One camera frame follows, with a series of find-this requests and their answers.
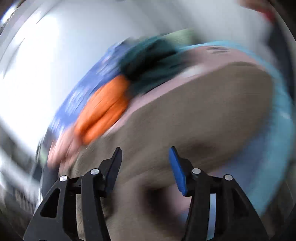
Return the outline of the brown fleece jacket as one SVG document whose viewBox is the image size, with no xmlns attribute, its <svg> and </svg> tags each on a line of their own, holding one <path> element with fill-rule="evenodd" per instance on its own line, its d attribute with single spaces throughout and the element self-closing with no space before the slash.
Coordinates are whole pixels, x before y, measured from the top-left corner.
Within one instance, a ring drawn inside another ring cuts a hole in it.
<svg viewBox="0 0 296 241">
<path fill-rule="evenodd" d="M 123 159 L 115 187 L 102 204 L 110 238 L 180 240 L 185 226 L 165 197 L 175 183 L 170 148 L 205 172 L 215 170 L 261 128 L 272 97 L 271 76 L 246 62 L 195 77 L 83 149 L 70 176 L 98 167 L 120 147 Z"/>
</svg>

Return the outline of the blue tree-print pillow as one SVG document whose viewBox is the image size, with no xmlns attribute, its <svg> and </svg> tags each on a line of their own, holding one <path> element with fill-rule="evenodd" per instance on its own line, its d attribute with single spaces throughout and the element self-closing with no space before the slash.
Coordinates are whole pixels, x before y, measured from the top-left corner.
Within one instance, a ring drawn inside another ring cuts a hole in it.
<svg viewBox="0 0 296 241">
<path fill-rule="evenodd" d="M 82 77 L 67 95 L 49 125 L 46 134 L 57 138 L 78 119 L 90 97 L 103 85 L 119 75 L 118 63 L 136 41 L 126 39 L 107 49 L 97 63 Z"/>
</svg>

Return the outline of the orange puffer jacket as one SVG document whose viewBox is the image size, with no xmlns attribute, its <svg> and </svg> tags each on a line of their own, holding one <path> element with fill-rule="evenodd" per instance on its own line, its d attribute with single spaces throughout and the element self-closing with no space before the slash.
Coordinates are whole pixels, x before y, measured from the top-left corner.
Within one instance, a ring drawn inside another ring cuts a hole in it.
<svg viewBox="0 0 296 241">
<path fill-rule="evenodd" d="M 83 144 L 101 137 L 126 111 L 130 83 L 120 74 L 100 87 L 86 103 L 75 123 L 74 132 Z"/>
</svg>

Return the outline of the pink patterned bed sheet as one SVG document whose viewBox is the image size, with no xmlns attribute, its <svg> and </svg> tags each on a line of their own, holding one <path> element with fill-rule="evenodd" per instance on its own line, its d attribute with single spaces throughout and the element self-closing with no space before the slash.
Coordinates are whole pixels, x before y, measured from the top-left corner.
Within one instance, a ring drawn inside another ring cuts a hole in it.
<svg viewBox="0 0 296 241">
<path fill-rule="evenodd" d="M 97 142 L 123 149 L 119 184 L 174 183 L 169 148 L 206 172 L 230 172 L 258 213 L 273 198 L 292 150 L 292 100 L 279 72 L 241 49 L 216 43 L 181 51 L 201 72 L 136 100 L 126 123 Z"/>
</svg>

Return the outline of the green headboard cushion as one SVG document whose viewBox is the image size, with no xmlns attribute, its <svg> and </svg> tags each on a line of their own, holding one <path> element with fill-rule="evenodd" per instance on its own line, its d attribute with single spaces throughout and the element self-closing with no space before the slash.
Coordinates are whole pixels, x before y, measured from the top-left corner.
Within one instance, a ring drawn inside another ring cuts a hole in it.
<svg viewBox="0 0 296 241">
<path fill-rule="evenodd" d="M 197 39 L 191 29 L 182 29 L 162 36 L 163 39 L 175 45 L 194 45 Z"/>
</svg>

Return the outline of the pink puffer jacket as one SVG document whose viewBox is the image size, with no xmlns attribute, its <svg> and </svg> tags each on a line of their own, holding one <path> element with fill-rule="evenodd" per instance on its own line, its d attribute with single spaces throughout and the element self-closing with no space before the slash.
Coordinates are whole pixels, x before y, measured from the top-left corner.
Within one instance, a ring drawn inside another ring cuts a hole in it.
<svg viewBox="0 0 296 241">
<path fill-rule="evenodd" d="M 81 139 L 75 134 L 74 126 L 67 128 L 55 143 L 51 145 L 48 155 L 47 166 L 59 168 L 59 172 L 70 168 L 76 160 L 80 148 Z"/>
</svg>

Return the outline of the dark teal garment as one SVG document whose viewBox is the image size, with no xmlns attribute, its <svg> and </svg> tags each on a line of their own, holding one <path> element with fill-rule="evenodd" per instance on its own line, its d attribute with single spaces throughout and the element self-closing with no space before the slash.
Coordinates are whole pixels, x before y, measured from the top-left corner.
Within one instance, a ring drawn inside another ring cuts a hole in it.
<svg viewBox="0 0 296 241">
<path fill-rule="evenodd" d="M 119 61 L 120 72 L 136 96 L 171 80 L 188 66 L 186 57 L 169 41 L 153 37 L 130 48 Z"/>
</svg>

